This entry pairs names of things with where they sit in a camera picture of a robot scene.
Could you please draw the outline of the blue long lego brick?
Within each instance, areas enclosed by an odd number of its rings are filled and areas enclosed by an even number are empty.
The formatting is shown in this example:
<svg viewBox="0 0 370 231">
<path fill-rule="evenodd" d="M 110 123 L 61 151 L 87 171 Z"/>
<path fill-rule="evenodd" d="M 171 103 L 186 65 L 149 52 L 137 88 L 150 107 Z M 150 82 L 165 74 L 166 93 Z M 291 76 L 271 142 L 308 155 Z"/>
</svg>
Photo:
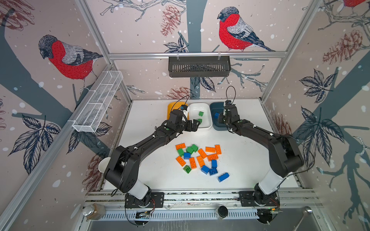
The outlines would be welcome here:
<svg viewBox="0 0 370 231">
<path fill-rule="evenodd" d="M 224 173 L 224 174 L 220 175 L 217 179 L 218 179 L 219 182 L 222 182 L 222 181 L 226 180 L 227 178 L 229 178 L 229 174 Z"/>
</svg>

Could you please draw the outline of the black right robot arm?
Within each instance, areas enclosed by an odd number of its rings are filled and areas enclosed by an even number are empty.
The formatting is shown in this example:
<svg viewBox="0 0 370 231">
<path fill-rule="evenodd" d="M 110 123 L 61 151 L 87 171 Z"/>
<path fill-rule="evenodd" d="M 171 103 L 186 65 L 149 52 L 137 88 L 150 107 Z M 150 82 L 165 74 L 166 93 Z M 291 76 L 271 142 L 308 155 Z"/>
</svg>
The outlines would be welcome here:
<svg viewBox="0 0 370 231">
<path fill-rule="evenodd" d="M 252 139 L 268 150 L 270 169 L 255 185 L 253 193 L 254 203 L 265 206 L 277 194 L 289 174 L 304 165 L 298 144 L 291 135 L 272 133 L 241 119 L 237 107 L 230 100 L 224 102 L 223 113 L 218 116 L 218 122 L 225 124 L 229 132 Z"/>
</svg>

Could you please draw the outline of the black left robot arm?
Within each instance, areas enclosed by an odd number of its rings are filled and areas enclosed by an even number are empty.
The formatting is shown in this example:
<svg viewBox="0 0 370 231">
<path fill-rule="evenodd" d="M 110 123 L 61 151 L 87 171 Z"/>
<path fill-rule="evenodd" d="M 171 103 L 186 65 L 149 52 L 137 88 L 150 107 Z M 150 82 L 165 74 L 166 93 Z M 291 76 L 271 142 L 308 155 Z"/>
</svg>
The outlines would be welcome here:
<svg viewBox="0 0 370 231">
<path fill-rule="evenodd" d="M 152 201 L 152 190 L 138 179 L 141 161 L 184 131 L 196 132 L 199 125 L 196 119 L 188 120 L 183 111 L 173 110 L 170 118 L 155 128 L 147 138 L 128 147 L 118 146 L 112 152 L 104 170 L 105 180 L 122 193 L 135 197 L 139 205 L 147 206 Z"/>
</svg>

